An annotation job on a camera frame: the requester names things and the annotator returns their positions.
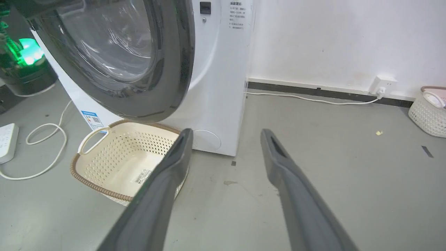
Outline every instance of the power strip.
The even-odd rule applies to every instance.
[[[0,164],[14,158],[18,135],[19,128],[14,123],[0,127]]]

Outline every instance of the front-load washing machine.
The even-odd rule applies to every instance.
[[[194,130],[235,156],[254,0],[17,0],[92,129],[123,118]]]

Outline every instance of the white power cord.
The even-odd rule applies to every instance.
[[[377,102],[378,100],[382,99],[384,94],[385,94],[385,88],[378,90],[378,97],[375,100],[372,100],[372,101],[369,101],[369,102],[363,102],[363,103],[356,103],[356,102],[335,103],[335,102],[330,102],[330,101],[325,101],[325,100],[304,98],[304,97],[301,97],[301,96],[296,96],[296,95],[291,95],[291,94],[255,93],[255,92],[246,92],[246,94],[280,96],[280,97],[293,97],[293,98],[299,98],[299,99],[303,99],[303,100],[320,102],[320,103],[326,103],[326,104],[331,104],[331,105],[367,105],[367,104],[371,104],[371,103]]]
[[[31,146],[31,145],[36,145],[36,144],[38,144],[38,143],[41,143],[41,142],[43,142],[43,141],[49,139],[49,138],[50,138],[51,136],[53,136],[57,131],[60,130],[60,131],[62,132],[62,134],[63,134],[64,140],[63,140],[62,147],[60,148],[59,153],[57,154],[57,156],[56,156],[56,158],[54,159],[54,161],[53,161],[47,168],[45,168],[43,171],[41,171],[40,173],[31,175],[31,176],[28,176],[28,177],[13,178],[13,177],[6,176],[6,175],[5,175],[4,173],[2,173],[1,171],[0,171],[0,176],[2,176],[2,177],[5,178],[5,179],[8,179],[8,180],[27,180],[27,179],[32,179],[32,178],[34,178],[34,177],[37,177],[37,176],[39,176],[39,175],[41,175],[41,174],[44,174],[45,172],[47,172],[49,169],[51,169],[51,168],[54,166],[54,164],[55,164],[55,163],[57,162],[57,160],[59,159],[60,154],[62,153],[63,149],[65,148],[65,146],[66,146],[66,142],[67,142],[67,140],[68,140],[65,131],[64,131],[64,130],[62,129],[62,127],[61,127],[61,124],[62,124],[62,120],[63,120],[63,114],[65,113],[65,111],[67,110],[67,108],[68,108],[68,106],[71,104],[71,102],[73,102],[73,101],[68,102],[68,104],[65,106],[65,109],[63,110],[63,112],[62,112],[62,114],[61,114],[61,116],[60,116],[60,120],[59,120],[59,124],[58,124],[58,125],[53,124],[53,123],[48,123],[48,124],[40,125],[40,126],[38,126],[36,129],[34,129],[32,132],[30,132],[30,133],[28,134],[28,136],[26,137],[26,144],[27,144],[27,145],[30,145],[30,146]],[[54,130],[50,135],[46,136],[45,138],[43,138],[43,139],[41,139],[41,140],[39,140],[39,141],[36,141],[36,142],[29,142],[29,137],[31,137],[31,135],[33,135],[34,132],[36,132],[38,129],[40,129],[40,128],[44,127],[44,126],[55,126],[55,127],[56,127],[56,130]]]

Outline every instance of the wall socket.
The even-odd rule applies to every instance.
[[[391,91],[395,90],[397,83],[398,81],[393,77],[378,75],[368,91],[372,95],[377,95],[380,88],[385,88],[385,93],[388,95]]]

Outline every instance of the laundry basket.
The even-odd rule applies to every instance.
[[[84,151],[88,140],[104,130],[107,133]],[[127,206],[179,134],[180,131],[159,124],[115,122],[92,131],[82,140],[70,172],[85,185]]]
[[[409,117],[423,131],[446,138],[446,87],[424,86],[409,109]]]

